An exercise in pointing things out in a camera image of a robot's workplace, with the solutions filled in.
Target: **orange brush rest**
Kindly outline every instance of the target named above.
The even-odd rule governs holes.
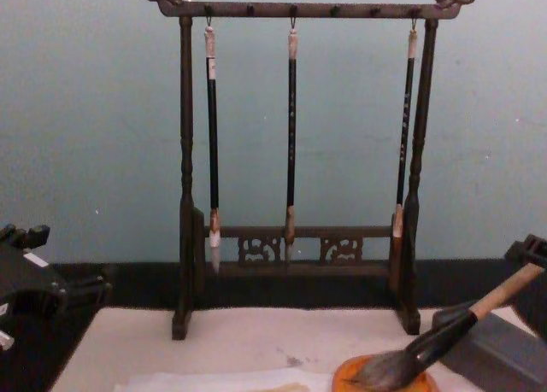
[[[365,392],[365,389],[347,383],[346,380],[352,379],[372,357],[372,355],[366,355],[346,360],[334,372],[332,392]],[[433,378],[423,372],[412,384],[404,389],[400,389],[398,392],[439,392],[439,390]]]

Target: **calligraphy brush rack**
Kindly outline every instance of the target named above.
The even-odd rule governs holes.
[[[203,293],[206,276],[214,268],[205,260],[205,240],[209,227],[203,213],[192,198],[192,43],[194,18],[332,18],[332,19],[406,19],[425,21],[425,38],[421,58],[421,73],[415,111],[409,191],[404,203],[402,195],[404,171],[399,171],[397,211],[390,225],[374,226],[296,226],[295,238],[320,240],[319,260],[283,262],[281,242],[284,226],[224,226],[223,237],[238,239],[238,261],[223,262],[221,276],[310,277],[348,276],[383,277],[397,300],[396,310],[403,328],[418,334],[420,315],[415,292],[415,239],[418,225],[421,157],[426,137],[427,112],[432,86],[435,38],[440,20],[455,19],[462,5],[474,0],[435,0],[432,4],[384,3],[249,3],[193,2],[191,0],[149,0],[157,2],[167,17],[179,18],[180,26],[180,145],[182,149],[182,197],[179,213],[180,295],[173,318],[173,339],[184,339],[197,298]],[[403,137],[400,161],[406,160],[409,109],[403,115]],[[390,253],[386,263],[362,259],[365,238],[390,238]]]

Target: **table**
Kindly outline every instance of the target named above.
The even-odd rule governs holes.
[[[436,310],[421,310],[422,330]],[[509,307],[497,315],[529,331]],[[391,310],[234,308],[197,311],[184,341],[171,340],[171,311],[105,308],[93,320],[53,392],[109,392],[131,376],[166,372],[252,372],[298,367],[333,373],[359,354],[401,348],[406,335]],[[469,388],[441,364],[443,392]]]

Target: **light blue wall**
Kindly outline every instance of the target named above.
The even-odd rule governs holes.
[[[48,260],[176,260],[178,21],[145,0],[3,0],[0,21],[0,222],[50,225]],[[419,258],[500,257],[547,235],[544,21],[544,0],[477,0],[441,22]],[[213,24],[222,220],[282,225],[289,22]],[[194,27],[194,197],[207,214],[204,20]],[[389,224],[409,28],[297,22],[298,224]]]

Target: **black brush handle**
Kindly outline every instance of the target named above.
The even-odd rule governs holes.
[[[209,72],[215,59],[207,58],[207,101],[209,110],[209,170],[211,208],[219,207],[219,158],[218,158],[218,131],[216,127],[216,79],[210,78]]]
[[[403,205],[404,174],[407,165],[407,146],[409,144],[410,104],[412,102],[412,81],[414,79],[414,57],[407,62],[407,80],[404,89],[403,125],[401,130],[401,149],[399,152],[399,175],[397,179],[397,204]]]
[[[425,371],[441,359],[477,323],[477,316],[467,310],[457,318],[432,328],[406,347],[415,357],[416,373]]]
[[[289,151],[287,207],[294,205],[295,162],[297,154],[297,60],[289,59]]]

